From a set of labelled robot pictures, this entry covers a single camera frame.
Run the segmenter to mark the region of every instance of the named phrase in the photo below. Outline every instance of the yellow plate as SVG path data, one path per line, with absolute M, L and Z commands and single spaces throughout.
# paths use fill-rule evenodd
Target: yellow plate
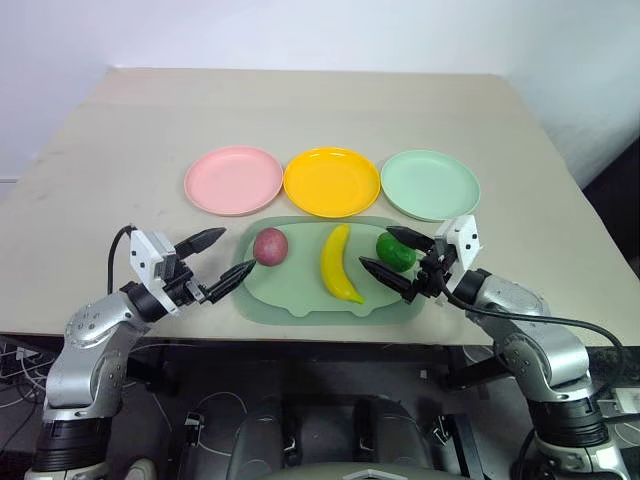
M 305 212 L 325 218 L 355 215 L 380 193 L 380 174 L 359 153 L 314 148 L 294 158 L 284 172 L 284 190 Z

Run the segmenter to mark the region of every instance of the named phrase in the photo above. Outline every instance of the toy fruit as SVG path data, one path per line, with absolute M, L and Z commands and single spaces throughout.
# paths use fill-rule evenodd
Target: toy fruit
M 322 280 L 327 290 L 335 297 L 356 303 L 364 303 L 364 298 L 356 292 L 342 264 L 344 247 L 349 238 L 349 225 L 342 224 L 332 230 L 322 248 L 320 266 Z
M 288 252 L 287 237 L 277 228 L 265 228 L 258 233 L 253 243 L 254 258 L 259 264 L 267 267 L 284 262 Z
M 389 232 L 381 233 L 378 237 L 376 253 L 396 272 L 406 272 L 416 263 L 416 251 L 400 243 Z

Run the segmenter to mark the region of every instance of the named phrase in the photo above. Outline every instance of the yellow banana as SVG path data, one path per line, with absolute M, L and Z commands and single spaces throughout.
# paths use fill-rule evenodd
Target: yellow banana
M 333 296 L 356 303 L 364 303 L 364 298 L 356 292 L 342 265 L 342 256 L 348 238 L 349 225 L 347 223 L 338 225 L 327 237 L 320 259 L 322 280 Z

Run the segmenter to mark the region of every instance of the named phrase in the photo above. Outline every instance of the beige tabletop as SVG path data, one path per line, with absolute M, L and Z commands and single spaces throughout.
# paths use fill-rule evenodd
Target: beige tabletop
M 183 191 L 189 165 L 225 145 L 253 145 L 283 164 L 337 145 L 380 167 L 392 154 L 428 148 L 477 175 L 484 249 L 475 266 L 541 293 L 552 312 L 611 329 L 640 345 L 640 284 L 565 164 L 520 99 L 495 76 L 240 70 L 112 70 L 66 120 L 0 204 L 0 331 L 61 334 L 70 315 L 105 294 L 115 231 L 134 223 L 172 241 L 228 228 L 189 263 L 204 283 L 229 267 L 246 227 L 302 215 L 281 192 L 264 210 L 217 217 Z M 426 234 L 438 224 L 396 211 L 380 195 L 366 215 Z M 133 279 L 126 248 L 116 286 Z M 227 297 L 158 322 L 151 335 L 400 343 L 488 343 L 448 304 L 428 301 L 400 325 L 295 327 L 253 323 Z M 592 345 L 606 340 L 578 334 Z

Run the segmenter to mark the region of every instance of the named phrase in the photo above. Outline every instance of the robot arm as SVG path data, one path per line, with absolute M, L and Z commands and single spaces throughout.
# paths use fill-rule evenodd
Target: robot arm
M 43 426 L 26 479 L 106 477 L 111 419 L 120 407 L 127 359 L 153 322 L 194 301 L 217 302 L 251 272 L 236 265 L 210 288 L 194 278 L 184 259 L 211 246 L 223 228 L 204 230 L 175 247 L 157 232 L 131 232 L 129 259 L 141 282 L 82 307 L 65 329 L 60 356 L 47 379 Z
M 473 216 L 445 222 L 435 239 L 406 227 L 389 227 L 400 242 L 421 250 L 420 271 L 410 281 L 382 263 L 361 258 L 373 275 L 405 301 L 416 295 L 438 297 L 453 291 L 457 306 L 478 312 L 548 316 L 536 293 L 484 270 L 467 270 L 480 249 Z M 494 340 L 494 352 L 515 377 L 527 399 L 536 444 L 553 475 L 610 473 L 630 479 L 620 450 L 609 438 L 596 402 L 584 344 L 560 325 L 496 318 L 467 311 L 471 321 Z

